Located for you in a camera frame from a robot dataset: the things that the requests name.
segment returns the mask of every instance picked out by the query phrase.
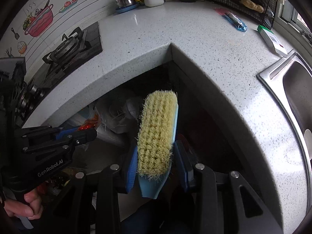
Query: cartoon wall decal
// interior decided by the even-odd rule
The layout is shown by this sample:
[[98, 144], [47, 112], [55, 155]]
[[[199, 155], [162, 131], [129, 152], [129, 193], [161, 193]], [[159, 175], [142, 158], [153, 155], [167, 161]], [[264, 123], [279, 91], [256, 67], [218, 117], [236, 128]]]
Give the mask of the cartoon wall decal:
[[13, 28], [11, 28], [11, 31], [14, 33], [14, 37], [18, 40], [19, 34], [16, 33]]
[[67, 1], [64, 6], [59, 10], [59, 13], [64, 13], [67, 11], [69, 8], [74, 7], [77, 4], [78, 0], [71, 0]]
[[53, 21], [53, 4], [49, 5], [50, 0], [46, 2], [43, 9], [35, 10], [35, 16], [28, 15], [27, 19], [24, 21], [23, 29], [25, 35], [29, 34], [32, 37], [37, 37], [40, 35]]
[[23, 54], [27, 50], [27, 44], [24, 41], [18, 42], [18, 52]]
[[10, 47], [10, 50], [7, 49], [5, 52], [6, 52], [6, 54], [7, 54], [8, 57], [14, 57], [14, 56], [12, 55], [12, 47]]

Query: kitchen countertop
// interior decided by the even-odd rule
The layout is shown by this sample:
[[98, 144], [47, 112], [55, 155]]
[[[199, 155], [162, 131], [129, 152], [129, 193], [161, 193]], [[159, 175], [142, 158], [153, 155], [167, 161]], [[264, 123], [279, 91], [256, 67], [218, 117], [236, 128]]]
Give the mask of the kitchen countertop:
[[[216, 7], [221, 6], [207, 1], [166, 2], [99, 21], [103, 52], [55, 87], [24, 127], [59, 126], [118, 85], [172, 59], [182, 70], [189, 69], [188, 76], [195, 80], [192, 67], [196, 68], [198, 80], [204, 76], [219, 98], [227, 101], [228, 112], [219, 115], [224, 114], [229, 130], [235, 128], [229, 116], [232, 112], [246, 129], [241, 136], [234, 131], [234, 139], [259, 182], [267, 206], [282, 222], [284, 233], [290, 234], [307, 210], [304, 162], [288, 120], [256, 78], [280, 57], [268, 49], [256, 31], [256, 23], [237, 13], [248, 27], [247, 32], [240, 32], [213, 10]], [[274, 33], [288, 52], [293, 49]]]

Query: decal of rice bowl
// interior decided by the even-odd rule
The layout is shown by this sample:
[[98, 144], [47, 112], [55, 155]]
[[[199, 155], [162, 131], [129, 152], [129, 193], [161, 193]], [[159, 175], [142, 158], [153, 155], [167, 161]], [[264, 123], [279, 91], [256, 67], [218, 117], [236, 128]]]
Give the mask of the decal of rice bowl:
[[27, 50], [27, 44], [24, 41], [18, 42], [18, 52], [23, 54]]

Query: metal bolt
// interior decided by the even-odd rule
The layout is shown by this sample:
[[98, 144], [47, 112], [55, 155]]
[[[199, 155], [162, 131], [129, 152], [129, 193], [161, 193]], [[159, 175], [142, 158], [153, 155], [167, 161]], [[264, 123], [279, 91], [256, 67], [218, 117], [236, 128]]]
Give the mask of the metal bolt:
[[79, 173], [76, 173], [75, 177], [80, 179], [80, 178], [83, 178], [84, 175], [85, 175], [84, 173], [79, 172]]
[[116, 171], [116, 170], [118, 170], [119, 169], [119, 165], [118, 164], [112, 164], [111, 166], [110, 166], [110, 169], [111, 170], [113, 170], [113, 171]]
[[237, 171], [232, 171], [232, 172], [231, 172], [231, 176], [232, 176], [233, 178], [238, 178], [238, 177], [239, 177], [239, 173], [238, 173]]
[[203, 169], [205, 168], [205, 166], [204, 166], [202, 163], [197, 163], [197, 164], [195, 165], [195, 167], [196, 167], [196, 169], [198, 169], [198, 170], [203, 170]]

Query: finger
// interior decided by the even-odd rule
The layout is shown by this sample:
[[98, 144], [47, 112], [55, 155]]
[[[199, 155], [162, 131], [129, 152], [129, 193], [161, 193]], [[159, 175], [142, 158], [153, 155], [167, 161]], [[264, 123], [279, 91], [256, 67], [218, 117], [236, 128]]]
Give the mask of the finger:
[[7, 199], [4, 202], [4, 209], [6, 211], [11, 211], [14, 214], [17, 214], [19, 216], [31, 217], [34, 215], [32, 209], [30, 207], [28, 207], [27, 205], [25, 205], [19, 201], [15, 201], [15, 200], [11, 200], [11, 199]]
[[33, 189], [30, 192], [24, 194], [24, 199], [26, 202], [31, 203], [33, 200], [39, 197], [37, 189]]
[[37, 199], [33, 200], [31, 203], [29, 203], [29, 207], [34, 212], [34, 215], [38, 214], [41, 206], [41, 197], [39, 196]]
[[38, 214], [32, 216], [32, 217], [28, 217], [29, 220], [35, 220], [35, 219], [39, 219], [42, 215], [43, 212], [43, 206], [40, 207], [40, 210], [38, 212]]
[[10, 210], [5, 210], [5, 212], [7, 212], [7, 215], [8, 215], [9, 217], [14, 216], [14, 213], [13, 213], [12, 211], [10, 211]]

